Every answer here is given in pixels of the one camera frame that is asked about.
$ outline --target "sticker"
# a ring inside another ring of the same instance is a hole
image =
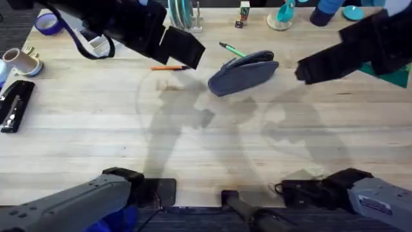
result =
[[[358,195],[358,198],[361,205],[375,209],[387,215],[392,215],[392,209],[389,204],[362,195]]]

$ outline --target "wooden tabletop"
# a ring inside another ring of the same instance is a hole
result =
[[[268,185],[296,173],[354,167],[412,189],[412,93],[361,72],[305,86],[297,61],[339,42],[350,25],[338,13],[324,28],[297,8],[294,25],[276,32],[252,8],[208,8],[206,47],[197,70],[154,71],[156,61],[120,47],[114,59],[89,61],[67,32],[34,46],[46,69],[36,78],[19,133],[0,134],[0,205],[20,204],[70,188],[113,166],[178,181],[178,206],[219,206],[237,189],[251,204],[281,205]],[[365,8],[367,14],[376,8]],[[207,81],[234,54],[271,50],[280,67],[268,82],[216,97]],[[178,64],[170,60],[169,64]],[[9,85],[17,78],[10,76]]]

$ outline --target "gray robot arm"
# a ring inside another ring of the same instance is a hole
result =
[[[348,189],[348,196],[358,214],[412,231],[412,191],[379,178],[365,178]]]
[[[124,208],[144,176],[107,169],[95,180],[20,206],[0,210],[0,231],[81,232]]]
[[[412,231],[412,191],[371,173],[348,168],[323,180],[284,180],[280,186],[288,208],[343,209]]]

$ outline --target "tape roll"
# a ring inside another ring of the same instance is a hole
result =
[[[43,35],[54,35],[63,29],[63,25],[53,13],[47,13],[36,19],[34,27]]]

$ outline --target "stapler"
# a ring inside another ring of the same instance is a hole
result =
[[[30,81],[15,81],[0,97],[1,133],[16,133],[34,89]]]

